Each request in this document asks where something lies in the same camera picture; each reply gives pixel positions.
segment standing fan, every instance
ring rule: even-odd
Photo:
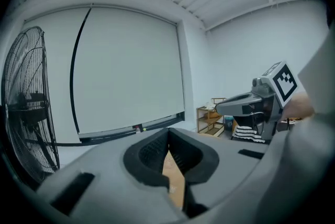
[[[48,90],[43,31],[32,27],[15,39],[5,62],[2,101],[9,142],[36,183],[59,169]]]

